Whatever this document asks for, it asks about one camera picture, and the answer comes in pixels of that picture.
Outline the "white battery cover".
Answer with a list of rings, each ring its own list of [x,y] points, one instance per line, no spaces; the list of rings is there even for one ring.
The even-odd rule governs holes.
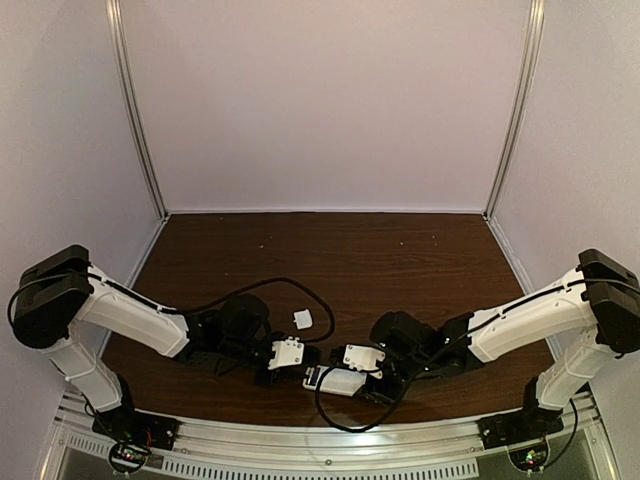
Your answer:
[[[313,324],[313,317],[309,309],[295,311],[293,313],[293,323],[297,330],[310,329]]]

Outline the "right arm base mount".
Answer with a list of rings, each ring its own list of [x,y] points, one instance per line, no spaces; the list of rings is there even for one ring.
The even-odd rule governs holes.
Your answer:
[[[506,447],[509,461],[524,473],[541,473],[550,461],[549,434],[564,428],[560,410],[524,409],[477,421],[485,450]]]

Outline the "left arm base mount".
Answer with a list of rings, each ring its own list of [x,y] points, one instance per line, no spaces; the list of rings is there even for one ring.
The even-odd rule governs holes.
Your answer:
[[[92,431],[114,441],[107,453],[109,465],[125,477],[150,466],[154,449],[171,451],[179,427],[172,417],[119,409],[94,413],[93,418]]]

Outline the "white remote control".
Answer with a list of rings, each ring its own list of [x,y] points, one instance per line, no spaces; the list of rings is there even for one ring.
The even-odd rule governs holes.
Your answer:
[[[328,370],[327,366],[316,366],[310,368],[317,368],[319,370],[318,381],[321,375]],[[302,387],[306,390],[315,391],[315,387],[310,387],[305,384],[305,377],[302,380]],[[360,373],[352,370],[345,369],[332,369],[331,372],[324,378],[321,383],[320,391],[323,393],[329,393],[333,395],[340,395],[346,397],[353,397],[358,390],[360,390],[366,384],[367,374]]]

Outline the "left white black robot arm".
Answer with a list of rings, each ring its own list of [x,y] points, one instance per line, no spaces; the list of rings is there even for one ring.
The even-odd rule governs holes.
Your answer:
[[[90,323],[196,367],[223,361],[272,373],[302,364],[304,344],[272,330],[269,310],[251,294],[220,309],[186,313],[158,304],[95,267],[88,250],[71,245],[25,270],[7,305],[15,338],[43,352],[88,401],[94,415],[123,444],[144,433],[124,379],[85,346],[80,323]]]

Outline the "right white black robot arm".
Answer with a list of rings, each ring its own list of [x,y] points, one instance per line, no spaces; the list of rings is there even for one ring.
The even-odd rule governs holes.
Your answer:
[[[574,329],[580,332],[576,341],[529,382],[513,419],[513,433],[530,442],[607,362],[639,349],[639,279],[596,249],[581,252],[578,266],[547,287],[460,315],[439,328],[403,311],[385,313],[369,335],[385,357],[359,392],[392,405],[413,382],[462,375]]]

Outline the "purple AAA battery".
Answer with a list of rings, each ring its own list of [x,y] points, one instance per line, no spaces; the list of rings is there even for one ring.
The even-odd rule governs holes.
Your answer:
[[[319,370],[317,368],[309,368],[306,371],[305,384],[310,387],[315,387],[319,376]]]

